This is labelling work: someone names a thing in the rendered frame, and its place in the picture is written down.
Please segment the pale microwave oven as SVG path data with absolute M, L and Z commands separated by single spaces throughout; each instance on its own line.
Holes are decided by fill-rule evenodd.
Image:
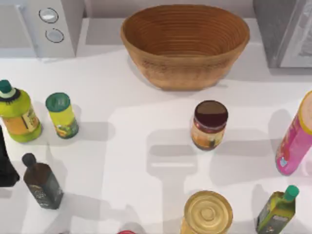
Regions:
M 39 18 L 45 8 L 57 11 L 57 22 Z M 0 58 L 76 57 L 84 13 L 84 0 L 0 0 Z M 45 37 L 53 28 L 64 34 L 61 43 Z

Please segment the dark square bottle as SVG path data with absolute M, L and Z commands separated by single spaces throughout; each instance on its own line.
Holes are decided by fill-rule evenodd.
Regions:
M 24 154 L 22 162 L 26 166 L 23 180 L 39 206 L 57 210 L 63 198 L 63 190 L 51 167 L 37 162 L 32 153 Z

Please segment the gold tin can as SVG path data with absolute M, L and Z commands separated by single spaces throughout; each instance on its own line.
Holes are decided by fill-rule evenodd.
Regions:
M 198 191 L 184 206 L 180 234 L 227 234 L 233 210 L 227 199 L 213 191 Z

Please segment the green square bottle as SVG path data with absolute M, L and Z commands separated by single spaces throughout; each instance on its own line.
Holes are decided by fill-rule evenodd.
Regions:
M 299 189 L 290 185 L 284 192 L 272 193 L 257 217 L 257 234 L 280 234 L 295 215 Z

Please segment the brown woven basket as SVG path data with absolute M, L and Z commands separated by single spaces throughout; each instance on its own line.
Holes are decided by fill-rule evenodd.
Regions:
M 224 78 L 250 40 L 247 23 L 213 6 L 160 5 L 128 17 L 121 40 L 155 87 L 196 91 Z

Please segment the round microwave knob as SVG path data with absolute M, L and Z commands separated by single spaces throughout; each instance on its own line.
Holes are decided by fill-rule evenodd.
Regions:
M 61 43 L 64 40 L 64 34 L 56 28 L 46 30 L 45 37 L 52 43 Z
M 59 15 L 53 8 L 45 8 L 39 10 L 39 18 L 45 23 L 55 23 L 59 19 Z

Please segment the pink tall can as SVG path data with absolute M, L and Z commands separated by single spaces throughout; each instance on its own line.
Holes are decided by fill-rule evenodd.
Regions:
M 299 109 L 277 148 L 275 162 L 278 171 L 291 175 L 312 147 L 312 91 L 300 103 Z

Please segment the green and yellow can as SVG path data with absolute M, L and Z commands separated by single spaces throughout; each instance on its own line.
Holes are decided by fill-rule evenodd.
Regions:
M 45 101 L 57 135 L 62 139 L 74 137 L 79 126 L 69 96 L 66 93 L 52 93 Z

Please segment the yellow-green bottle with green cap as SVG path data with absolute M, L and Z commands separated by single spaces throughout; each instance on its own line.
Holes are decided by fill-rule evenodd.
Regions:
M 10 137 L 19 143 L 37 139 L 42 126 L 27 92 L 0 80 L 0 118 Z

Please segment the dark-lidded jar with orange label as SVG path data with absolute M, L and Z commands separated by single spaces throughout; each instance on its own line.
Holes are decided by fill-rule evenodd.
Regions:
M 215 100 L 200 102 L 195 110 L 191 127 L 194 144 L 206 151 L 213 150 L 222 141 L 229 113 L 227 108 Z

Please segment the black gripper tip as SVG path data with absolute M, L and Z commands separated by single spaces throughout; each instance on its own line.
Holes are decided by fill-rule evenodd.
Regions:
M 19 180 L 20 176 L 8 156 L 0 126 L 0 188 L 14 187 Z

